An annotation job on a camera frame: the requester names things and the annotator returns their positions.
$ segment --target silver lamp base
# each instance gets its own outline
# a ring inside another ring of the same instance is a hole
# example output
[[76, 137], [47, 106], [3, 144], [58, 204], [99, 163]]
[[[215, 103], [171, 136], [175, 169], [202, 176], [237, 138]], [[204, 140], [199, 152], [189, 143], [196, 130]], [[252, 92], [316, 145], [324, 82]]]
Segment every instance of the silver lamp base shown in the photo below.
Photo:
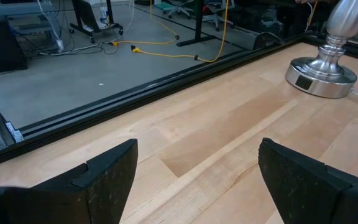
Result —
[[343, 68], [341, 75], [318, 75], [308, 70], [306, 64], [314, 58], [302, 57], [291, 61], [290, 67], [285, 74], [285, 78], [296, 88], [316, 96], [326, 98], [342, 98], [349, 94], [357, 76], [352, 70], [339, 65]]

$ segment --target wooden tabletop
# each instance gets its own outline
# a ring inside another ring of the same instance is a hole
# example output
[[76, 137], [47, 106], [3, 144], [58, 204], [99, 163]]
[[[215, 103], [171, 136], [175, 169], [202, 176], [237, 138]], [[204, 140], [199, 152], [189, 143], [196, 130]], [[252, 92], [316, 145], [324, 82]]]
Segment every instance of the wooden tabletop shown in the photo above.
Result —
[[[284, 79], [291, 59], [316, 54], [294, 45], [11, 159], [0, 185], [31, 187], [137, 138], [123, 223], [282, 223], [257, 165], [263, 137], [358, 176], [358, 96], [311, 96]], [[341, 63], [358, 75], [358, 59]]]

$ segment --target light wood surface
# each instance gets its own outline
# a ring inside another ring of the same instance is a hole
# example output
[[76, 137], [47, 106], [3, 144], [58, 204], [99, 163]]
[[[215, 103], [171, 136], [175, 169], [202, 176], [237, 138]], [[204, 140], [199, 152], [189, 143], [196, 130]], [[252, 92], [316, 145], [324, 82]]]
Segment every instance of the light wood surface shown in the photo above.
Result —
[[[282, 223], [257, 165], [263, 137], [358, 176], [358, 96], [319, 98], [284, 79], [291, 59], [316, 54], [294, 45], [7, 161], [0, 185], [31, 187], [137, 138], [122, 223]], [[358, 59], [341, 63], [358, 74]]]

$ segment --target wooden table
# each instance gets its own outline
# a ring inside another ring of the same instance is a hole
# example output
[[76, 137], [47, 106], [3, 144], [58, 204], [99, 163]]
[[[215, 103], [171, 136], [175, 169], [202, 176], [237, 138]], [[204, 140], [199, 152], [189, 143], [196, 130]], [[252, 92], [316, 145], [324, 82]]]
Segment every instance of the wooden table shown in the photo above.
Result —
[[[0, 185], [31, 187], [137, 138], [122, 223], [282, 223], [257, 165], [262, 137], [358, 176], [358, 96], [319, 98], [284, 79], [292, 58], [316, 54], [294, 45], [7, 161]], [[358, 74], [358, 59], [341, 63]]]

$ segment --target office chair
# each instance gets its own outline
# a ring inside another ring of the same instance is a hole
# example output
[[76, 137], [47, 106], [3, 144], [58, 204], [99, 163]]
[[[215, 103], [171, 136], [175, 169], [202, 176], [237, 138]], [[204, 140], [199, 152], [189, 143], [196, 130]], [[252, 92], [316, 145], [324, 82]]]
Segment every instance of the office chair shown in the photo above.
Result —
[[[235, 8], [234, 0], [228, 0], [228, 1], [230, 1], [228, 9], [234, 9]], [[224, 22], [224, 18], [219, 16], [218, 13], [226, 10], [226, 0], [204, 0], [204, 3], [206, 4], [206, 7], [208, 7], [208, 9], [211, 10], [213, 15], [203, 16], [203, 22], [213, 21], [215, 23], [215, 30], [219, 32], [218, 21]], [[232, 28], [234, 27], [233, 22], [231, 21], [226, 21], [226, 22], [230, 24]]]
[[167, 11], [169, 11], [168, 13], [168, 18], [172, 19], [172, 13], [177, 12], [177, 13], [184, 13], [187, 15], [187, 19], [191, 19], [189, 12], [193, 12], [192, 9], [189, 9], [187, 7], [183, 7], [185, 4], [191, 3], [194, 0], [178, 0], [178, 1], [169, 1], [173, 6], [172, 7], [168, 7], [166, 9], [162, 10], [162, 13], [166, 14]]

